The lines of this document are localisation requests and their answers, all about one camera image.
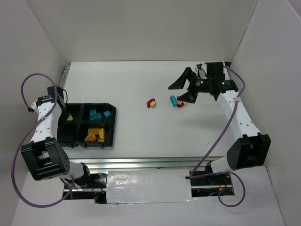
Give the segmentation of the red arch lego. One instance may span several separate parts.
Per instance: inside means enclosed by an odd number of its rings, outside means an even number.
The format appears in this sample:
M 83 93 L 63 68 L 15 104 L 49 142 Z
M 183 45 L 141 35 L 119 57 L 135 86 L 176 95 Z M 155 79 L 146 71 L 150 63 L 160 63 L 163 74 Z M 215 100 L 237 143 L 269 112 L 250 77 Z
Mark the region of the red arch lego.
M 152 101 L 156 101 L 156 99 L 154 99 L 154 98 L 150 99 L 150 100 L 147 102 L 147 108 L 150 108 L 150 103 L 151 103 Z

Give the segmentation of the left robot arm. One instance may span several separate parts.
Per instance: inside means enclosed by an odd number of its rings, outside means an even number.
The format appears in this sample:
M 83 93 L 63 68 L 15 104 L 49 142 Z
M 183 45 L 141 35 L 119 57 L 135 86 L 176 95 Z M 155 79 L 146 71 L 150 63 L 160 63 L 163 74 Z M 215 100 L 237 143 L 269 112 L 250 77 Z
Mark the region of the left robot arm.
M 57 132 L 66 117 L 64 89 L 57 87 L 58 99 L 55 104 L 54 87 L 47 88 L 48 94 L 34 101 L 29 110 L 38 114 L 41 123 L 34 129 L 29 144 L 21 147 L 21 155 L 34 180 L 61 178 L 86 188 L 90 172 L 84 163 L 73 163 L 57 141 Z

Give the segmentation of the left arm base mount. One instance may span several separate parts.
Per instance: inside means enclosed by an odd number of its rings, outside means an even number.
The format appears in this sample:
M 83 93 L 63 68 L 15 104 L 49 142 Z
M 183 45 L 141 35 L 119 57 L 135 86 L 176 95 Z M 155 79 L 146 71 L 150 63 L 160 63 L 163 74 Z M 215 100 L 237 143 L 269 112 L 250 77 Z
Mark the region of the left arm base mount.
M 107 187 L 107 174 L 96 173 L 91 174 L 91 179 L 85 186 L 78 184 L 71 185 L 71 182 L 63 180 L 63 195 L 64 197 L 70 188 L 72 193 L 67 196 L 66 200 L 90 200 L 98 204 L 106 204 L 106 187 Z

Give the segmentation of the small blue lego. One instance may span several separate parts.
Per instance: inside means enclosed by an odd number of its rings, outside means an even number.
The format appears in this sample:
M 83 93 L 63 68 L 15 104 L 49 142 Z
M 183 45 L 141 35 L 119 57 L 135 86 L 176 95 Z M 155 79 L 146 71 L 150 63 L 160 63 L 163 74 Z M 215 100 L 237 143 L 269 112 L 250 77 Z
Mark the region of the small blue lego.
M 105 111 L 104 113 L 105 118 L 110 118 L 111 117 L 111 112 L 110 111 Z

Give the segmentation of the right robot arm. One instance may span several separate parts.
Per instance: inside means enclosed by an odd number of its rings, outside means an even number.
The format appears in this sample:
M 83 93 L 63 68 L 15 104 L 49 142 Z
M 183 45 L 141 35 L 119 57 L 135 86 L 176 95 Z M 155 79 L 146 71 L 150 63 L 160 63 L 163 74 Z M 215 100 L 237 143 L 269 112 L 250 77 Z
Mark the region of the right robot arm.
M 186 93 L 178 100 L 194 104 L 199 93 L 208 93 L 223 109 L 228 122 L 202 161 L 217 146 L 228 128 L 232 129 L 235 143 L 226 155 L 206 165 L 208 174 L 222 174 L 239 169 L 262 166 L 271 144 L 269 135 L 262 134 L 255 126 L 241 100 L 245 84 L 239 89 L 236 83 L 226 78 L 227 66 L 223 62 L 197 65 L 197 72 L 187 67 L 182 75 L 172 83 L 169 90 L 182 89 L 189 82 Z

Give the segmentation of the small lime lego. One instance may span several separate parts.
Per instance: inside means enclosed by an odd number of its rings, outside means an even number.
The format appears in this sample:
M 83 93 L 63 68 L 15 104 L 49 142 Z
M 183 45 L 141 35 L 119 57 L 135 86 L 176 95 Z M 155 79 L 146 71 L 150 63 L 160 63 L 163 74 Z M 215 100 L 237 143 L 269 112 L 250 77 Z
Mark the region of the small lime lego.
M 151 103 L 150 103 L 150 108 L 154 108 L 156 106 L 156 102 L 155 101 L 152 101 Z

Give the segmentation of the black compartment tray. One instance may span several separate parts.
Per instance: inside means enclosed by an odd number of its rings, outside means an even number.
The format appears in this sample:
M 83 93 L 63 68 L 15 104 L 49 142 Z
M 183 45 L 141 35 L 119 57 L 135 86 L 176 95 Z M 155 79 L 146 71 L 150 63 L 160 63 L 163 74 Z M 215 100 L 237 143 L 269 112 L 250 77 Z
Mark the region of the black compartment tray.
M 90 111 L 94 109 L 101 114 L 101 120 L 89 119 Z M 111 112 L 110 118 L 105 118 L 103 114 L 105 111 Z M 64 128 L 57 132 L 57 140 L 61 146 L 69 148 L 113 147 L 116 112 L 117 108 L 109 103 L 68 103 L 59 119 L 59 127 L 64 125 Z M 69 113 L 73 117 L 72 122 L 67 121 Z M 89 128 L 104 128 L 105 141 L 98 142 L 98 135 L 95 142 L 85 142 Z

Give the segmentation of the orange L-shaped lego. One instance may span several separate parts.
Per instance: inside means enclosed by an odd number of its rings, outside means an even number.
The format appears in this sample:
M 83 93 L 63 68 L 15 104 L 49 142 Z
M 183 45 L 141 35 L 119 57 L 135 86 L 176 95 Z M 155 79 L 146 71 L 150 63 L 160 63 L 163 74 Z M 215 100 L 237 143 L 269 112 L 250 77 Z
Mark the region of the orange L-shaped lego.
M 98 136 L 99 132 L 100 132 L 100 128 L 89 128 L 87 133 L 88 134 L 94 134 L 94 135 Z

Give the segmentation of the green lego brick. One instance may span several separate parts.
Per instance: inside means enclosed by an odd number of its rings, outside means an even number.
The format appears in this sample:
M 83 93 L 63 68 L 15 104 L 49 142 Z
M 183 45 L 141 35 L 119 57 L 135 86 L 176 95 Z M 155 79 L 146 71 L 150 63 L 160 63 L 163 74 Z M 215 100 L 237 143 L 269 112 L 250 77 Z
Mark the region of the green lego brick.
M 72 117 L 72 115 L 71 115 L 70 113 L 69 113 L 69 115 L 68 115 L 67 121 L 69 121 L 69 122 L 72 122 L 72 121 L 73 121 L 73 117 Z

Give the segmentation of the orange printed lego brick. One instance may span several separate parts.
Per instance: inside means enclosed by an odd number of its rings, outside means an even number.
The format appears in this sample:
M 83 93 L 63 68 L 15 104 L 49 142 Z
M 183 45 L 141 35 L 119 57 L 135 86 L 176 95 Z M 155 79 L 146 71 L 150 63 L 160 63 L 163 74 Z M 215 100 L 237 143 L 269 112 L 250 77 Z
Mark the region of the orange printed lego brick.
M 95 134 L 88 134 L 87 137 L 85 138 L 85 142 L 95 142 L 97 140 L 97 137 Z

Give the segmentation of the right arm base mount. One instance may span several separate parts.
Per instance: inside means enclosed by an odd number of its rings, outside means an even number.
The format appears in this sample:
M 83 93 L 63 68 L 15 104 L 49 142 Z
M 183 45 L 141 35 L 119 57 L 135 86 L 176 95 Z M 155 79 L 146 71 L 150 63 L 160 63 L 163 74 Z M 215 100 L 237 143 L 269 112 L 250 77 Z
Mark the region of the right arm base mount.
M 233 196 L 232 181 L 229 175 L 214 175 L 190 179 L 192 197 Z

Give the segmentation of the yellow lego brick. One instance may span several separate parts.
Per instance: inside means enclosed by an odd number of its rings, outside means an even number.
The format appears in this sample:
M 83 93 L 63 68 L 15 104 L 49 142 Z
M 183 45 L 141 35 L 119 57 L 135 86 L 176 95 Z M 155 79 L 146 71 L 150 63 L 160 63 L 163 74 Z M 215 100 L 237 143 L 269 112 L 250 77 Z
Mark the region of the yellow lego brick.
M 99 130 L 99 139 L 98 142 L 104 142 L 105 141 L 105 130 L 104 128 L 101 128 Z

